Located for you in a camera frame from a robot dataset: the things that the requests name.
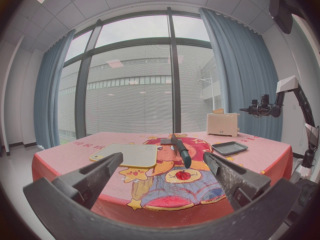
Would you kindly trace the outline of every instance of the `window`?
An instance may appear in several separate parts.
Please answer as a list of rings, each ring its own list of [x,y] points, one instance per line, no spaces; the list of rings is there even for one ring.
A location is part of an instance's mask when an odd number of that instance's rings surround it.
[[[75,129],[75,97],[78,71],[81,61],[78,60],[62,69],[58,96],[58,128],[60,143],[64,144],[76,139]]]
[[[169,37],[166,15],[141,16],[108,23],[102,27],[95,47],[151,37]]]
[[[79,54],[82,54],[85,51],[87,42],[89,40],[89,37],[91,35],[92,30],[74,38],[69,46],[69,50],[66,54],[65,61],[76,57]]]
[[[172,132],[172,86],[155,84],[161,76],[171,79],[169,57],[168,44],[133,46],[93,55],[90,68],[111,61],[122,66],[89,71],[89,83],[107,79],[110,86],[86,91],[86,134]]]
[[[207,66],[207,61],[214,58],[213,51],[190,45],[177,45],[177,51],[180,58],[181,131],[205,131],[207,114],[214,109],[211,79],[219,79],[211,77],[210,73],[216,64]]]
[[[206,27],[200,18],[173,15],[174,32],[177,38],[192,38],[210,41]]]

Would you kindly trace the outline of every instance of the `curtain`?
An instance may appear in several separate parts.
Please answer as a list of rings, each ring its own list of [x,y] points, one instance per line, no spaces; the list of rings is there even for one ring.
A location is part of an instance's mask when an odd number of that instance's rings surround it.
[[[222,14],[199,9],[216,57],[221,88],[221,104],[227,113],[239,113],[240,132],[280,141],[282,116],[255,118],[240,108],[262,94],[276,100],[278,75],[262,36]]]
[[[34,131],[38,145],[49,149],[60,145],[58,92],[67,51],[75,34],[71,30],[42,58],[34,94]]]

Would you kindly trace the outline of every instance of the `baking tray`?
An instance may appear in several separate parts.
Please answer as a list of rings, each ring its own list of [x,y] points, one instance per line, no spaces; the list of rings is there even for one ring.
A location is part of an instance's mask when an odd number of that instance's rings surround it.
[[[213,144],[211,147],[223,156],[232,155],[247,150],[248,146],[236,141]]]

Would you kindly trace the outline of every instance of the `robotic arm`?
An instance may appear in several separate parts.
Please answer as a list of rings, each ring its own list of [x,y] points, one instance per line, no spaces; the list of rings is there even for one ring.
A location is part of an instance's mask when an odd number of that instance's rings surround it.
[[[269,115],[277,118],[281,115],[283,99],[287,92],[294,92],[306,122],[305,126],[308,136],[308,150],[304,155],[302,167],[310,169],[315,152],[318,149],[319,127],[315,126],[310,104],[298,82],[298,79],[294,75],[278,82],[276,90],[277,97],[274,104],[269,104],[269,95],[264,94],[261,95],[260,105],[258,104],[258,100],[253,99],[251,106],[248,108],[241,108],[240,111],[248,112],[250,115],[254,115],[258,118]]]

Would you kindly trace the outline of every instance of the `table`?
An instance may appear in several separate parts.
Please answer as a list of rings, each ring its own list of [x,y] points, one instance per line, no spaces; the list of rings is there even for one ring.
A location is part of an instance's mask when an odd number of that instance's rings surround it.
[[[89,157],[111,143],[155,144],[157,164],[151,169],[118,167],[102,190],[92,211],[114,220],[143,226],[183,226],[206,222],[233,212],[218,182],[203,162],[211,144],[237,141],[249,148],[224,157],[240,166],[271,178],[290,178],[293,154],[289,144],[244,133],[237,137],[187,132],[182,138],[192,157],[183,166],[170,145],[160,145],[169,134],[101,132],[37,152],[32,161],[33,180],[52,181],[90,163]]]

